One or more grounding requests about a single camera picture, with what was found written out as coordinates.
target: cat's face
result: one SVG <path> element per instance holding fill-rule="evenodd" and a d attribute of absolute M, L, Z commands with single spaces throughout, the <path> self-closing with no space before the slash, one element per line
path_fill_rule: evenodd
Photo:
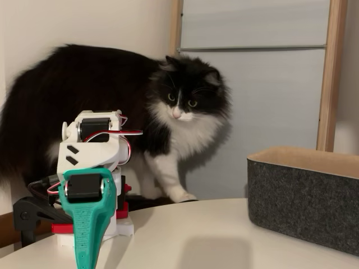
<path fill-rule="evenodd" d="M 161 113 L 170 119 L 190 122 L 204 115 L 225 114 L 227 89 L 215 68 L 199 59 L 167 57 L 157 75 Z"/>

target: robotic arm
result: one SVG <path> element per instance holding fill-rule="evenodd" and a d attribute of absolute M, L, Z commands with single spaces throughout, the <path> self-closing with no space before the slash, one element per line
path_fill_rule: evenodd
<path fill-rule="evenodd" d="M 73 220 L 78 269 L 96 266 L 103 237 L 118 235 L 116 201 L 121 195 L 121 164 L 131 157 L 124 135 L 127 118 L 121 111 L 84 111 L 69 126 L 62 126 L 57 175 L 62 208 Z"/>
<path fill-rule="evenodd" d="M 71 238 L 66 242 L 75 247 L 77 268 L 94 269 L 103 240 L 131 234 L 126 225 L 116 224 L 116 218 L 127 217 L 124 198 L 130 188 L 124 177 L 122 180 L 120 165 L 131 157 L 125 136 L 141 135 L 142 131 L 122 130 L 126 120 L 120 110 L 83 111 L 69 126 L 63 123 L 57 176 L 33 182 L 29 190 L 32 184 L 52 185 L 57 181 L 47 192 L 59 195 L 67 215 L 50 206 L 46 197 L 18 200 L 13 205 L 13 222 L 21 233 L 23 247 L 35 242 L 34 230 L 39 222 L 49 221 L 54 233 L 55 225 L 62 231 L 66 227 L 66 238 Z"/>

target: cat's ear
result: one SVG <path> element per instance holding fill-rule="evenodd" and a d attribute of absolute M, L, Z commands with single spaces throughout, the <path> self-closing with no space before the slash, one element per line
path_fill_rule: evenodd
<path fill-rule="evenodd" d="M 161 63 L 160 68 L 165 71 L 175 71 L 180 66 L 179 63 L 179 60 L 170 56 L 166 56 L 166 59 Z"/>
<path fill-rule="evenodd" d="M 213 86 L 220 86 L 221 85 L 221 76 L 217 69 L 211 68 L 210 70 L 205 71 L 204 73 L 204 80 L 213 85 Z"/>
<path fill-rule="evenodd" d="M 166 56 L 166 61 L 167 61 L 168 64 L 171 64 L 174 67 L 180 66 L 180 61 L 178 59 L 176 59 L 176 58 Z"/>

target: cat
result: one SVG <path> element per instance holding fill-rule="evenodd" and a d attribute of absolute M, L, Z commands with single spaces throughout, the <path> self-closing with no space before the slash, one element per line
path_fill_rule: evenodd
<path fill-rule="evenodd" d="M 11 87 L 0 123 L 0 182 L 28 185 L 55 174 L 62 123 L 83 110 L 120 109 L 125 129 L 144 131 L 128 137 L 141 195 L 195 200 L 180 184 L 177 164 L 211 144 L 228 119 L 228 96 L 220 72 L 199 58 L 58 47 Z"/>

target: red and white wire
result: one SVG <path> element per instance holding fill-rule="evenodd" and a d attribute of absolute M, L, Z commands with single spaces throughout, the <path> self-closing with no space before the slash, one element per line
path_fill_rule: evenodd
<path fill-rule="evenodd" d="M 57 195 L 58 194 L 58 191 L 52 191 L 53 189 L 55 189 L 55 187 L 59 186 L 60 185 L 60 182 L 52 185 L 50 188 L 47 189 L 47 194 L 48 195 Z"/>
<path fill-rule="evenodd" d="M 103 133 L 107 133 L 110 135 L 119 135 L 119 136 L 139 136 L 143 135 L 143 131 L 141 130 L 119 130 L 119 131 L 113 131 L 113 130 L 102 130 L 92 133 L 91 135 L 87 136 L 87 138 L 84 139 L 84 142 L 89 142 L 96 136 L 102 135 Z"/>
<path fill-rule="evenodd" d="M 112 134 L 112 135 L 119 135 L 120 139 L 124 140 L 127 143 L 127 148 L 128 148 L 128 155 L 127 155 L 127 160 L 122 162 L 122 163 L 118 163 L 118 165 L 124 165 L 127 164 L 131 158 L 131 154 L 132 154 L 132 148 L 131 148 L 131 144 L 130 142 L 127 140 L 127 138 L 123 137 L 123 136 L 139 136 L 143 134 L 143 131 L 141 130 L 119 130 L 119 131 L 111 131 L 111 130 L 103 130 L 103 131 L 97 131 L 93 134 L 91 134 L 89 137 L 84 139 L 84 142 L 89 142 L 91 139 L 95 138 L 96 136 L 99 136 L 103 133 L 108 133 L 108 134 Z"/>

